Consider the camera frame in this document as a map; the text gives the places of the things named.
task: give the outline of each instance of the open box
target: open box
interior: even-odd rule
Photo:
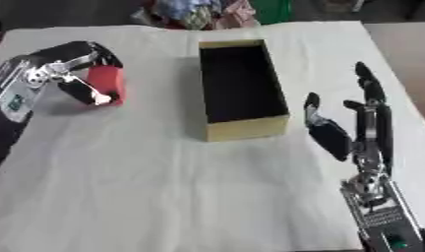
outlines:
[[[288,109],[261,39],[200,43],[207,140],[284,133]]]

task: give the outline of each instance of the floor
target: floor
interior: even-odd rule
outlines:
[[[144,1],[147,0],[0,0],[0,19],[4,30],[130,25],[129,16]],[[373,0],[366,4],[359,14],[328,13],[322,5],[323,1],[325,0],[291,0],[293,10],[291,20],[404,22],[410,5],[417,0]]]

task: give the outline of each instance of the background clutter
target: background clutter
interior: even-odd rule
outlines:
[[[207,31],[257,27],[255,15],[248,0],[151,0],[131,19],[149,27]]]

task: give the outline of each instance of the table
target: table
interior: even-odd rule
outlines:
[[[205,143],[198,42],[264,38],[291,118],[281,137]],[[395,118],[395,180],[425,225],[425,121],[359,23],[232,31],[138,27],[9,32],[0,63],[76,39],[125,63],[124,106],[88,110],[52,87],[0,169],[0,251],[239,252],[359,248],[338,192],[355,173],[307,135],[308,92],[353,132],[353,66],[382,81]]]

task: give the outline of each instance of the black robotic finger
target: black robotic finger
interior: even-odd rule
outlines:
[[[377,142],[381,151],[387,174],[392,176],[394,159],[394,133],[392,127],[392,110],[381,104],[377,108]]]
[[[32,53],[32,56],[38,56],[44,59],[43,64],[53,63],[55,61],[68,62],[76,58],[90,55],[93,52],[90,44],[87,41],[72,41],[50,48],[42,49]],[[88,68],[93,63],[80,65],[76,69],[80,70]]]
[[[373,99],[379,102],[386,102],[386,95],[381,83],[363,62],[356,63],[355,72],[359,77],[359,86],[364,90],[366,101]]]
[[[99,57],[96,62],[97,65],[108,65],[117,68],[124,67],[122,62],[109,49],[96,42],[92,42],[91,45],[99,53]]]
[[[366,140],[366,120],[365,120],[365,110],[364,104],[353,101],[345,100],[344,106],[352,109],[356,112],[356,142],[364,142]]]
[[[340,161],[347,160],[352,141],[347,132],[336,122],[318,114],[320,98],[310,93],[305,102],[306,126],[312,138],[326,151]]]

